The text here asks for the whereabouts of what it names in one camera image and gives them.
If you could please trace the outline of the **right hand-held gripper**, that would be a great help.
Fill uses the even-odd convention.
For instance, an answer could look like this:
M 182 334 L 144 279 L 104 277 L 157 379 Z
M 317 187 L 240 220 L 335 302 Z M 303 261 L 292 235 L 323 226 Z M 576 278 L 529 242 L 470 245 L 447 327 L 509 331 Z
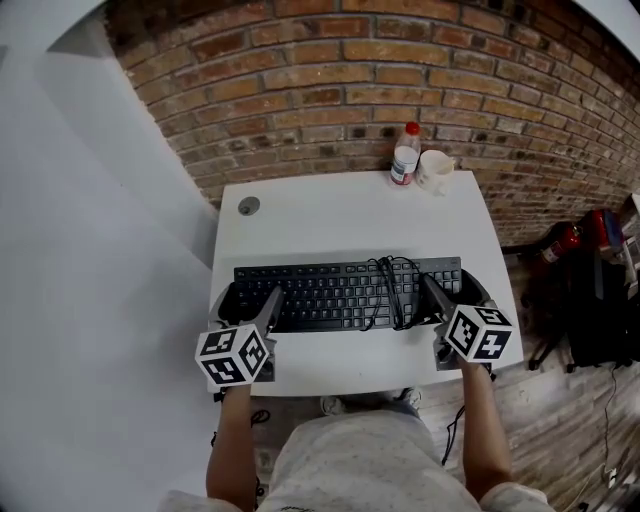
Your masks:
M 451 316 L 451 300 L 443 288 L 427 273 L 421 275 L 421 307 L 426 317 L 441 323 L 434 329 L 438 371 L 458 369 L 458 359 L 495 363 L 514 337 L 514 325 L 466 269 L 461 270 L 459 303 L 464 305 L 458 305 Z

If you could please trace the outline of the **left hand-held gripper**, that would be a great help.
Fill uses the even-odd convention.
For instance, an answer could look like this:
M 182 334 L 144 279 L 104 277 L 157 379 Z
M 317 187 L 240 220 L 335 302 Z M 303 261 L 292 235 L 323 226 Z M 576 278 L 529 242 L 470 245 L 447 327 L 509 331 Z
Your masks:
M 277 325 L 284 292 L 275 286 L 255 323 L 240 324 L 240 298 L 232 281 L 211 306 L 208 330 L 199 335 L 195 362 L 211 394 L 227 388 L 275 381 L 275 346 L 271 332 Z

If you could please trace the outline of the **black office chair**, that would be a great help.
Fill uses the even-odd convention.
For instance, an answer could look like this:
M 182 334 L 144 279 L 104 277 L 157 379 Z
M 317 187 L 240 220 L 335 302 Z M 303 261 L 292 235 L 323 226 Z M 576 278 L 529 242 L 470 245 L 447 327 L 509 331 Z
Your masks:
M 615 368 L 640 363 L 640 291 L 629 295 L 626 268 L 598 250 L 575 249 L 544 270 L 536 269 L 520 302 L 544 322 L 547 338 L 528 362 L 535 371 L 568 343 L 568 373 L 579 367 Z

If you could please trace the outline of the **person's left forearm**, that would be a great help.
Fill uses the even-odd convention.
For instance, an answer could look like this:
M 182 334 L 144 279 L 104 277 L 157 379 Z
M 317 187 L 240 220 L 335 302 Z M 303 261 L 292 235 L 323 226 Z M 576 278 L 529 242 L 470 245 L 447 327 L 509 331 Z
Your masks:
M 251 417 L 251 387 L 231 387 L 221 405 L 206 472 L 207 496 L 226 501 L 242 512 L 253 512 L 256 500 Z

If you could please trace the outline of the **white table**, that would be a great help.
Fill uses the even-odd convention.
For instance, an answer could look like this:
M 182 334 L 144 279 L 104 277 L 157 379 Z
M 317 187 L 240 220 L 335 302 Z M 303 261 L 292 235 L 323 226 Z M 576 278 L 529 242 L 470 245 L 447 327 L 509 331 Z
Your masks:
M 239 202 L 255 196 L 252 216 Z M 506 265 L 474 175 L 456 172 L 445 196 L 394 187 L 386 172 L 320 174 L 227 187 L 219 216 L 211 294 L 218 297 L 239 266 L 416 260 L 457 256 L 510 319 L 517 316 Z M 283 333 L 276 336 L 275 381 L 256 396 L 345 395 L 456 380 L 438 371 L 435 334 L 407 331 Z

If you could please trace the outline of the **person's right forearm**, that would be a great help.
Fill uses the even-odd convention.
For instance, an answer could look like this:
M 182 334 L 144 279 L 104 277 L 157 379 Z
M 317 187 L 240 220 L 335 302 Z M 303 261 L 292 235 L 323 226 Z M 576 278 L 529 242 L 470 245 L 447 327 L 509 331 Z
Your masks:
M 481 499 L 499 484 L 512 481 L 512 460 L 489 372 L 480 364 L 459 360 L 465 425 L 463 471 L 470 494 Z

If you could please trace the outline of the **clear red-capped water bottle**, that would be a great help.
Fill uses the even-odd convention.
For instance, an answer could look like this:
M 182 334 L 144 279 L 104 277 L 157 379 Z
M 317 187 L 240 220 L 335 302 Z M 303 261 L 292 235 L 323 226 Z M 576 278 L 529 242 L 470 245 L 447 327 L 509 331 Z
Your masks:
M 390 169 L 390 180 L 394 185 L 407 186 L 413 179 L 421 154 L 420 132 L 417 122 L 408 122 L 395 144 Z

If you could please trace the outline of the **red fire extinguisher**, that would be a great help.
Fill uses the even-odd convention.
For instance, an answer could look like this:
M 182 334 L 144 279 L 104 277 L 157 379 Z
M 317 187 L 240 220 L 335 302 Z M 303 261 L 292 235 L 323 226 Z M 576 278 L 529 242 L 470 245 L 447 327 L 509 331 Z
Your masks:
M 563 221 L 556 223 L 542 241 L 536 260 L 551 265 L 581 244 L 582 228 L 575 223 Z

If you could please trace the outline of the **black keyboard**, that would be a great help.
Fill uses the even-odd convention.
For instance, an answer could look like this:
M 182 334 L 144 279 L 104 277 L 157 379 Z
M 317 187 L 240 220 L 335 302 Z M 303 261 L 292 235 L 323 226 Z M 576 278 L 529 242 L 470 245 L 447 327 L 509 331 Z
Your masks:
M 461 259 L 411 260 L 386 256 L 366 261 L 237 267 L 234 282 L 243 315 L 256 313 L 275 287 L 284 299 L 274 331 L 306 333 L 407 330 L 432 323 L 423 305 L 420 278 L 428 275 L 444 291 L 462 288 Z

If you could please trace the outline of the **person's light grey shirt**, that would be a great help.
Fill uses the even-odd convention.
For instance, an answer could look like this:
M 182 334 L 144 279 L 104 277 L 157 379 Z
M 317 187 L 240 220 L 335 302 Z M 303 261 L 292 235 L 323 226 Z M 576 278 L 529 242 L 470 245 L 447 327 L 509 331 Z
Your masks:
M 283 446 L 256 512 L 554 512 L 517 483 L 475 499 L 436 459 L 425 424 L 390 411 L 326 416 Z

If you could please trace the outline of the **white cup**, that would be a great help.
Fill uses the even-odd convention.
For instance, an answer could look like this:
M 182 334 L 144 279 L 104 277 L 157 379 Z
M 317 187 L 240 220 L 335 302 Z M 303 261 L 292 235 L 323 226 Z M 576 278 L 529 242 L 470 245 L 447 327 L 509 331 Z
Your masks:
M 417 185 L 434 196 L 445 196 L 455 170 L 455 161 L 439 150 L 426 150 L 419 158 Z

